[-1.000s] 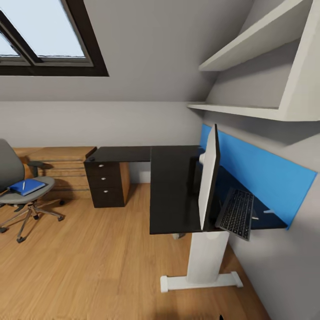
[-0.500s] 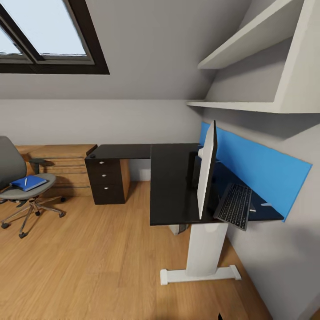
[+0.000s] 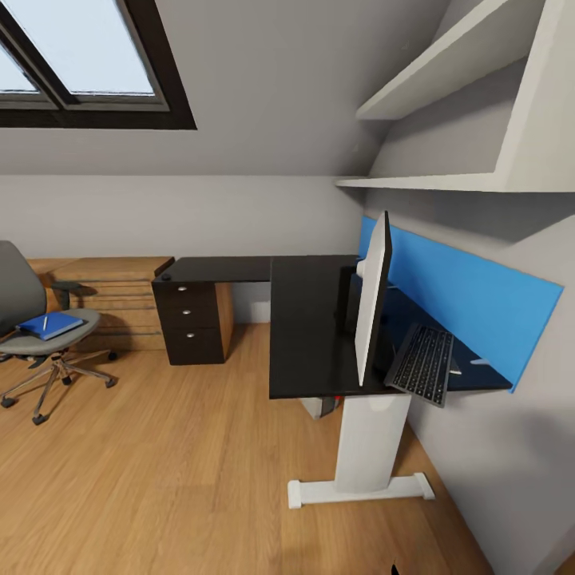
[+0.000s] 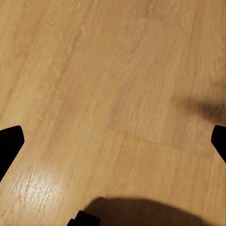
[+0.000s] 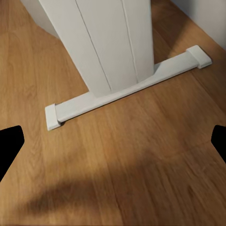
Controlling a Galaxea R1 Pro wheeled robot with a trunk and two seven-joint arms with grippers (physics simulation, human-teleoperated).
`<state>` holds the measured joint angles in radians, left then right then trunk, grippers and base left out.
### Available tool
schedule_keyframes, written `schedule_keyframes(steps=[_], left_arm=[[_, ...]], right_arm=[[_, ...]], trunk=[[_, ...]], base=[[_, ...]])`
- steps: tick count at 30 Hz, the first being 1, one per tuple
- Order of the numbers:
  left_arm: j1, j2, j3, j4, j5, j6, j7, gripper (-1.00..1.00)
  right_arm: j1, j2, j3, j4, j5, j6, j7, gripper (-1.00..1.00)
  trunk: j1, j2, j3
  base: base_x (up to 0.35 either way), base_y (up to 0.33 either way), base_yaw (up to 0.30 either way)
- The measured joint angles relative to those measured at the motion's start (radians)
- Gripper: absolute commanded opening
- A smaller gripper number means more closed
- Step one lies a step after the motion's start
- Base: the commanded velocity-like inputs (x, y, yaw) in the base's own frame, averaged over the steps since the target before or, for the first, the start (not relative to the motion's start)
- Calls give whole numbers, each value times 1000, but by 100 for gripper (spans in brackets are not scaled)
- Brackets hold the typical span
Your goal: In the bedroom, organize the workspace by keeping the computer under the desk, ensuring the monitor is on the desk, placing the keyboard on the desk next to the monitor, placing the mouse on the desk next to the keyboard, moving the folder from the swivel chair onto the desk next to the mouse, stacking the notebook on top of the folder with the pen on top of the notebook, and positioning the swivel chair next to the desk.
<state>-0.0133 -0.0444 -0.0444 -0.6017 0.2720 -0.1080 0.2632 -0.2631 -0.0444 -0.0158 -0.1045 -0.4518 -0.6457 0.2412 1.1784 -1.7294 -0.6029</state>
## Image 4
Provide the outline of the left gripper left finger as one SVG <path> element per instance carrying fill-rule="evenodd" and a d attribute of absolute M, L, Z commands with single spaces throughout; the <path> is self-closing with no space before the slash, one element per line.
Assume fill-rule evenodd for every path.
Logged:
<path fill-rule="evenodd" d="M 0 182 L 24 145 L 24 133 L 20 125 L 0 130 Z"/>

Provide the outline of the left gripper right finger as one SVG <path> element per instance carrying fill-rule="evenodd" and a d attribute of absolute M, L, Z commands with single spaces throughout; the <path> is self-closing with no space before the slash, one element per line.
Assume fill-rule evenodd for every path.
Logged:
<path fill-rule="evenodd" d="M 226 163 L 226 127 L 216 125 L 212 132 L 211 142 Z"/>

